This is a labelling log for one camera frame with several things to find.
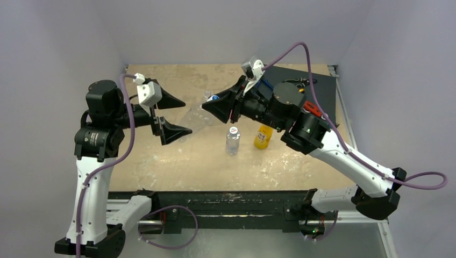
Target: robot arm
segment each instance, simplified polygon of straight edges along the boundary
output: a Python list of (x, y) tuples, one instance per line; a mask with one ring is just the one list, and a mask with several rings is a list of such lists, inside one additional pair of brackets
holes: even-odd
[[(400, 198), (396, 190), (400, 185), (370, 171), (344, 151), (322, 113), (294, 84), (282, 82), (275, 85), (270, 98), (256, 88), (248, 87), (262, 75), (258, 70), (263, 63), (254, 59), (249, 62), (252, 64), (250, 67), (243, 65), (246, 76), (241, 76), (234, 86), (217, 94), (219, 99), (204, 103), (202, 108), (224, 123), (235, 123), (240, 116), (246, 116), (278, 132), (284, 131), (281, 140), (288, 147), (322, 160), (357, 184), (355, 188), (318, 190), (312, 200), (316, 210), (327, 212), (341, 205), (352, 205), (365, 216), (378, 220), (395, 211)], [(402, 169), (386, 168), (348, 147), (352, 153), (383, 172), (385, 177), (400, 181), (405, 179), (406, 173)]]
[[(148, 126), (159, 136), (162, 145), (190, 134), (185, 127), (168, 123), (157, 117), (155, 109), (185, 106), (185, 103), (166, 91), (156, 80), (136, 74), (139, 104), (132, 105), (135, 127)], [(129, 128), (129, 116), (123, 95), (114, 81), (102, 80), (89, 86), (86, 94), (89, 110), (81, 118), (81, 128), (75, 136), (77, 157), (77, 185), (72, 222), (66, 237), (56, 242), (54, 250), (59, 254), (74, 255), (78, 235), (81, 251), (86, 257), (117, 257), (122, 251), (126, 233), (144, 215), (151, 212), (152, 201), (147, 196), (134, 196), (127, 205), (111, 216), (107, 216), (109, 182), (113, 167), (101, 170), (83, 186), (90, 173), (116, 161), (119, 146), (124, 139), (123, 129)], [(85, 198), (79, 202), (85, 188)], [(80, 231), (76, 227), (76, 214), (81, 210)]]

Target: crushed plastic bottle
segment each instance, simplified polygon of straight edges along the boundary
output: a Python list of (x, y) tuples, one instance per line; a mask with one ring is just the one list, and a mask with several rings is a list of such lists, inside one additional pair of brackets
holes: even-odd
[(212, 97), (212, 92), (207, 90), (204, 92), (202, 99), (190, 107), (190, 109), (185, 113), (182, 119), (179, 121), (178, 125), (191, 129), (192, 134), (186, 135), (179, 139), (180, 142), (186, 141), (192, 135), (198, 133), (207, 126), (211, 126), (214, 120), (214, 117), (208, 111), (202, 109), (201, 105), (208, 101)]

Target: yellow juice bottle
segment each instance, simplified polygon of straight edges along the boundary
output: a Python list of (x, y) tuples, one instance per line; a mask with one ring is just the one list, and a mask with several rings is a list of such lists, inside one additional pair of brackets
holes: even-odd
[(258, 129), (258, 133), (255, 136), (255, 140), (253, 140), (253, 144), (259, 149), (266, 149), (269, 145), (270, 138), (272, 136), (272, 129), (269, 126), (261, 125), (260, 129)]

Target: black mat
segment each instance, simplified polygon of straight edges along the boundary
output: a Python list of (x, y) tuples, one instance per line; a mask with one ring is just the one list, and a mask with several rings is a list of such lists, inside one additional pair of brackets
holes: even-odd
[[(263, 78), (266, 79), (272, 86), (282, 82), (286, 79), (293, 78), (309, 78), (306, 71), (293, 70), (282, 67), (271, 67), (269, 68)], [(336, 122), (336, 78), (332, 76), (320, 75), (312, 73), (312, 77), (317, 79), (318, 82), (314, 84), (315, 94), (317, 95), (318, 102), (322, 106), (323, 110), (328, 114), (331, 121)], [(265, 96), (271, 97), (271, 90), (264, 84), (260, 84), (258, 87), (260, 92)], [(315, 103), (314, 98), (310, 92), (310, 86), (305, 88), (305, 95), (307, 100)]]

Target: red component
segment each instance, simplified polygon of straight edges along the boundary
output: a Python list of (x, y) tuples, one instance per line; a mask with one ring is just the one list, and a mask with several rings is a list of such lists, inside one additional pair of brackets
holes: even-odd
[(310, 101), (306, 101), (304, 103), (304, 109), (309, 111), (310, 113), (312, 113), (312, 115), (314, 115), (316, 117), (322, 117), (321, 111), (318, 109), (318, 107), (316, 105), (314, 105)]

